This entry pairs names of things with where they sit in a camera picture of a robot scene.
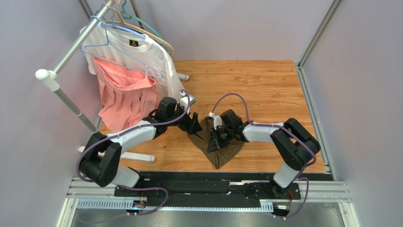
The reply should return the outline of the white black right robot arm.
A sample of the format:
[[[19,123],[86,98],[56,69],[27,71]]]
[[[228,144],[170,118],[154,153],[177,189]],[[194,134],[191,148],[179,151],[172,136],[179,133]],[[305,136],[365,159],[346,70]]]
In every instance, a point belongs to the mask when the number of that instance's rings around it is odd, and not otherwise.
[[[210,113],[207,122],[212,124],[209,153],[223,150],[233,140],[275,145],[283,163],[270,180],[268,192],[277,198],[288,192],[296,177],[321,150],[315,137],[294,118],[278,124],[243,122],[233,110],[227,110],[220,116]]]

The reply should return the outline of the olive brown cloth napkin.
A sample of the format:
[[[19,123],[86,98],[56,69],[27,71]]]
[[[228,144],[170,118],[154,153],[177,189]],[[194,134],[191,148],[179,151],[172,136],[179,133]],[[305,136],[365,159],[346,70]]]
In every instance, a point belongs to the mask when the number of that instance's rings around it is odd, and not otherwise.
[[[244,142],[231,140],[228,145],[222,149],[208,152],[210,145],[211,132],[210,129],[214,127],[213,122],[208,120],[208,117],[204,118],[200,122],[202,131],[197,132],[194,135],[188,135],[190,141],[199,148],[206,158],[213,164],[216,169],[220,169],[226,163],[228,163],[236,154],[239,153],[244,145]]]

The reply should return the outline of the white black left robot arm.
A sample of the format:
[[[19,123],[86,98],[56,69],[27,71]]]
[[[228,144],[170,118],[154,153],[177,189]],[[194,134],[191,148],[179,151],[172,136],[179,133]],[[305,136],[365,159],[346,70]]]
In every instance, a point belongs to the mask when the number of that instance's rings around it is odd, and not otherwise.
[[[114,184],[125,189],[135,188],[143,177],[134,169],[121,167],[121,156],[141,143],[158,138],[171,126],[189,135],[201,131],[198,114],[190,116],[190,106],[194,103],[192,95],[182,94],[179,101],[164,97],[157,109],[138,124],[108,135],[92,134],[76,163],[78,177],[100,187]]]

